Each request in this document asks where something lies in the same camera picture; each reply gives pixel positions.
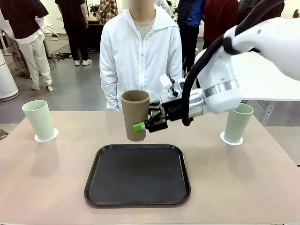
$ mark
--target neck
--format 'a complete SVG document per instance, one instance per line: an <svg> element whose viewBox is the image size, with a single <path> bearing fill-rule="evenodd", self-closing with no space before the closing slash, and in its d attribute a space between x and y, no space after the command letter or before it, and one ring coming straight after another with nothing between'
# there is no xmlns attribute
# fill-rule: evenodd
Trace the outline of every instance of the neck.
<svg viewBox="0 0 300 225"><path fill-rule="evenodd" d="M156 14L156 10L153 8L130 9L129 11L132 18L138 23L150 23Z"/></svg>

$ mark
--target white table leg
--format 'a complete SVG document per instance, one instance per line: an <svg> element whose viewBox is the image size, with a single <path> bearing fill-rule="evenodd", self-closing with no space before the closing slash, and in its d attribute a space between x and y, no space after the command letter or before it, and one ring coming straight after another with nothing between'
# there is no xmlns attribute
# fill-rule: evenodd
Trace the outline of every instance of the white table leg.
<svg viewBox="0 0 300 225"><path fill-rule="evenodd" d="M276 101L270 101L265 110L264 110L264 113L263 113L263 117L262 117L262 120L261 120L261 124L265 127L267 125L267 122L269 120L269 117L271 116L271 113L275 107L275 104L276 104Z"/></svg>

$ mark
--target black tray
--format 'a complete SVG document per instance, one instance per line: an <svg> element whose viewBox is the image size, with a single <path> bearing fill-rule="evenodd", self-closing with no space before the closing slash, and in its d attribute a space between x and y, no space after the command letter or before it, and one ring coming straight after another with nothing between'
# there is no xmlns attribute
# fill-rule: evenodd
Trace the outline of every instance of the black tray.
<svg viewBox="0 0 300 225"><path fill-rule="evenodd" d="M96 206L177 205L191 192L181 150L167 144L120 144L101 148L85 189Z"/></svg>

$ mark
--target black cable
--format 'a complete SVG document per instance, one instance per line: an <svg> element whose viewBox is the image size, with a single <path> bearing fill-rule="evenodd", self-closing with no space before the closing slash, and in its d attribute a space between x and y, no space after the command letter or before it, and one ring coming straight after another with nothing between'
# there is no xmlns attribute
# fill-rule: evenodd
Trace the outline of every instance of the black cable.
<svg viewBox="0 0 300 225"><path fill-rule="evenodd" d="M284 0L262 0L250 12L250 14L236 28L235 35L238 35L256 25L261 17L276 5ZM185 126L189 126L193 118L189 118L189 97L193 84L199 73L206 67L215 52L222 46L224 35L219 36L204 52L189 72L183 86L181 98L181 120Z"/></svg>

